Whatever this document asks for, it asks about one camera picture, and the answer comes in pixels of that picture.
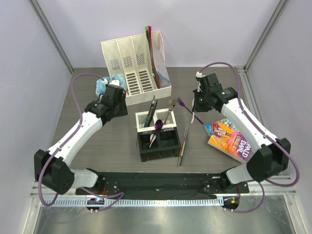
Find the brown wooden chopstick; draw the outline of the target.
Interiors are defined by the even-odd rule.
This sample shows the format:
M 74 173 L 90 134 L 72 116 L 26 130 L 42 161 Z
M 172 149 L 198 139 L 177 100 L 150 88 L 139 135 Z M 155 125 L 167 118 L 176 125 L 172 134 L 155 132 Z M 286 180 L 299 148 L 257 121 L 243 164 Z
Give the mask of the brown wooden chopstick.
M 189 127 L 186 127 L 184 135 L 183 135 L 183 142 L 182 142 L 182 145 L 181 145 L 179 166 L 182 166 L 182 164 L 183 164 L 183 157 L 184 157 L 184 151 L 185 151 L 185 147 L 186 147 L 188 132 L 189 132 Z

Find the black plastic knife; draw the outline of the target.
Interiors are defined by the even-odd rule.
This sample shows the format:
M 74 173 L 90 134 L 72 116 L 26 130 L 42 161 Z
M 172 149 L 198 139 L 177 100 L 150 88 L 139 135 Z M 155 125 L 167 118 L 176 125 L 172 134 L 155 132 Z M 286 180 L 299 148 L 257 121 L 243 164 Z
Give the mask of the black plastic knife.
M 151 124 L 151 122 L 152 122 L 152 120 L 153 120 L 153 116 L 154 116 L 154 113 L 155 113 L 155 110 L 156 110 L 156 106 L 157 106 L 157 101 L 158 101 L 158 99 L 156 99 L 156 103 L 155 103 L 155 105 L 154 105 L 154 109 L 153 109 L 152 116 L 151 116 L 151 119 L 150 119 L 150 124 Z

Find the teal handled black knife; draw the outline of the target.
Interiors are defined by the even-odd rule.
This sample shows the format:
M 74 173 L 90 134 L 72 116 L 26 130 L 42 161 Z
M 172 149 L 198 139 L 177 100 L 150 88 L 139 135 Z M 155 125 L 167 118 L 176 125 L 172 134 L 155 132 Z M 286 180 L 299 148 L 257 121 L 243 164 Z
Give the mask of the teal handled black knife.
M 145 127 L 149 127 L 149 125 L 150 125 L 150 119 L 151 119 L 151 116 L 152 116 L 152 112 L 153 112 L 155 103 L 156 103 L 156 98 L 155 98 L 155 96 L 153 96 L 153 99 L 152 99 L 152 102 L 151 102 L 148 114 L 147 114 L 146 119 L 145 119 L 144 128 Z

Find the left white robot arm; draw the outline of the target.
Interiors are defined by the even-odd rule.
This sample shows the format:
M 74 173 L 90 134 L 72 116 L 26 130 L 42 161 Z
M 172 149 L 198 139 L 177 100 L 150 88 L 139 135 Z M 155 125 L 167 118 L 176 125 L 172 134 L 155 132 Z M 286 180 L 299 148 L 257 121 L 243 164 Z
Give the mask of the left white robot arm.
M 87 105 L 79 121 L 58 143 L 47 151 L 35 153 L 35 179 L 59 195 L 80 187 L 86 187 L 92 194 L 100 194 L 104 183 L 96 171 L 74 170 L 70 165 L 94 133 L 113 118 L 128 114 L 125 99 L 126 92 L 119 81 L 108 83 L 101 99 Z

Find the purple metallic spoon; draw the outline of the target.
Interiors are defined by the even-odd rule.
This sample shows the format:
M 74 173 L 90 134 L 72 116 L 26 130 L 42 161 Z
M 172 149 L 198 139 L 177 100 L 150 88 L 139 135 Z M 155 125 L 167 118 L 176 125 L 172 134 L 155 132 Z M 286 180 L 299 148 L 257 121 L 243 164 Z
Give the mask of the purple metallic spoon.
M 163 127 L 163 121 L 162 121 L 161 119 L 158 119 L 158 120 L 155 122 L 155 129 L 156 129 L 156 130 L 160 130 L 162 127 Z

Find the silver metal fork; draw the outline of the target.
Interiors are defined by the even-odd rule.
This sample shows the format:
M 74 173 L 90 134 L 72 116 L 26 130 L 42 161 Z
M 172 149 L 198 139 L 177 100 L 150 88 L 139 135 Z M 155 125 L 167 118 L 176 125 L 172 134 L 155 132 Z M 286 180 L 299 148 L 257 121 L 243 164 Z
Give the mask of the silver metal fork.
M 169 102 L 169 109 L 168 109 L 166 118 L 165 118 L 165 120 L 164 120 L 164 122 L 163 122 L 164 125 L 166 124 L 166 121 L 167 121 L 167 119 L 168 119 L 168 116 L 169 116 L 170 112 L 173 110 L 173 105 L 174 105 L 174 100 L 171 99 L 170 102 Z

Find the purple plastic fork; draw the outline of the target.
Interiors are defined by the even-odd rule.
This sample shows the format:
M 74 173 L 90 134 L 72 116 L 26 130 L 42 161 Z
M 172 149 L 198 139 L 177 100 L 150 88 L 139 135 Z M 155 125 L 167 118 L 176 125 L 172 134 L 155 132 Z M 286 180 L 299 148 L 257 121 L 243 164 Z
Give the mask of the purple plastic fork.
M 180 106 L 184 107 L 189 113 L 192 114 L 192 111 L 185 105 L 185 103 L 182 101 L 181 98 L 178 97 L 177 101 L 178 101 Z M 194 119 L 196 119 L 200 124 L 202 124 L 202 125 L 204 124 L 203 121 L 201 119 L 199 119 L 197 116 L 195 116 Z

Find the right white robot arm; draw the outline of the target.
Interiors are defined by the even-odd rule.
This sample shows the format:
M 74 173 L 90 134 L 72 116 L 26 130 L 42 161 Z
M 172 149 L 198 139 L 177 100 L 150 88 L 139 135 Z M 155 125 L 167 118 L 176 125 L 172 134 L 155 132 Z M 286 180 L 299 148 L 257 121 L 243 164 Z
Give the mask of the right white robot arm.
M 216 74 L 203 76 L 197 73 L 195 79 L 199 86 L 193 91 L 193 110 L 208 112 L 215 109 L 230 119 L 253 153 L 246 163 L 221 173 L 220 187 L 223 191 L 230 193 L 239 183 L 249 180 L 262 182 L 288 168 L 290 142 L 286 138 L 279 139 L 267 130 L 248 110 L 234 88 L 224 89 Z

